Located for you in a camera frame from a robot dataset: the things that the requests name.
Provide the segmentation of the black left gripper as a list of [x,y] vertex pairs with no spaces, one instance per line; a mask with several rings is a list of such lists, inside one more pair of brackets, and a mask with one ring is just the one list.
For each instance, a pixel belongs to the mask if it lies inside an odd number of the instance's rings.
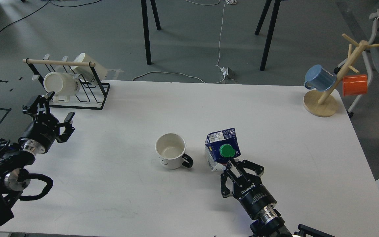
[[33,118],[18,139],[23,150],[33,154],[45,154],[55,141],[59,144],[65,143],[75,131],[72,126],[75,112],[68,113],[63,123],[59,123],[51,114],[49,101],[54,95],[55,92],[48,92],[32,97],[28,104],[22,107],[22,113]]

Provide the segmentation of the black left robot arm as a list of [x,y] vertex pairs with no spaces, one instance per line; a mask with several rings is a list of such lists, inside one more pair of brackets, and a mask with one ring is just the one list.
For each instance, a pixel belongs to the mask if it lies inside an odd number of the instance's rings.
[[32,98],[22,112],[33,118],[17,143],[0,139],[0,227],[14,217],[12,207],[18,200],[34,201],[43,198],[53,187],[53,180],[25,169],[45,154],[54,142],[68,141],[75,128],[70,112],[60,122],[50,112],[49,102],[55,93]]

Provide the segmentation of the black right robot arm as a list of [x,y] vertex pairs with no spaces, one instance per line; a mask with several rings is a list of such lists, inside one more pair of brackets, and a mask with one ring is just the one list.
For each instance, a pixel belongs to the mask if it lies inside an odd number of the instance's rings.
[[330,237],[331,235],[306,225],[298,225],[291,233],[280,212],[277,201],[262,183],[264,167],[248,160],[231,159],[223,167],[221,195],[233,197],[254,222],[250,225],[253,237]]

